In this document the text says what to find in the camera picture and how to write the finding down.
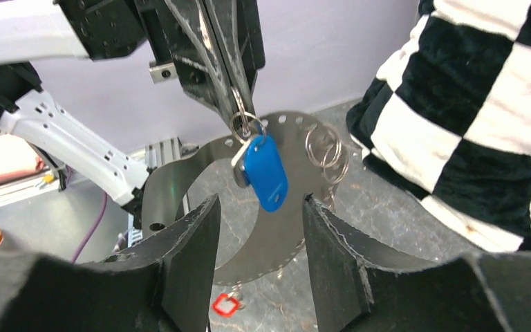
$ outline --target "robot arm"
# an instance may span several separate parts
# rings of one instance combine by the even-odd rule
[[[239,99],[254,113],[251,93],[265,64],[256,0],[0,2],[0,129],[64,161],[136,216],[147,167],[60,107],[27,61],[125,57],[146,39],[154,82],[178,76],[187,95],[227,124]]]

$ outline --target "blue plastic key fob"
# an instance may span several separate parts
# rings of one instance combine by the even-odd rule
[[[277,211],[288,194],[288,177],[273,138],[252,138],[243,159],[243,171],[261,207],[267,212]]]

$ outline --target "gray floor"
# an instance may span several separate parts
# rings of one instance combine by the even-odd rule
[[[349,107],[347,104],[318,113],[340,130],[345,142],[350,142],[344,124]],[[223,211],[219,265],[232,257],[248,238],[257,215],[257,201],[249,190],[234,184],[227,162],[212,165],[193,184],[189,191],[191,206],[215,192],[220,194]],[[39,250],[68,259],[92,224],[100,202],[100,190],[85,182],[64,193],[50,192],[1,207],[0,226],[8,239],[3,249]],[[443,261],[475,250],[428,215],[410,196],[365,170],[358,157],[352,158],[349,172],[336,193],[335,205],[344,220],[411,255]],[[126,214],[109,202],[101,226],[79,261],[106,257],[126,223]],[[230,291],[214,287],[213,295]],[[213,331],[317,330],[304,251],[281,274],[272,273],[245,284],[241,293],[245,308],[233,317],[225,319],[210,313]]]

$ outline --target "metal bracket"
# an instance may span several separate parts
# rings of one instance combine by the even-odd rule
[[[167,64],[156,65],[155,61],[149,63],[149,74],[154,84],[161,83],[167,80],[173,80],[178,77],[176,66],[173,62]]]
[[[301,202],[304,194],[331,203],[337,188],[321,176],[320,168],[306,155],[304,142],[313,124],[322,125],[314,116],[284,111],[266,115],[268,135],[278,146],[290,181],[285,203],[275,213],[259,209],[248,240],[214,275],[218,285],[237,285],[256,280],[286,266],[304,246]],[[192,183],[214,161],[232,158],[241,143],[226,136],[202,146],[191,156],[156,169],[146,184],[143,198],[142,231],[145,237],[177,219],[180,202]]]

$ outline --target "black and white checkered cloth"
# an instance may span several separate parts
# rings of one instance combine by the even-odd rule
[[[531,239],[531,0],[426,0],[347,115],[364,163],[493,252]]]

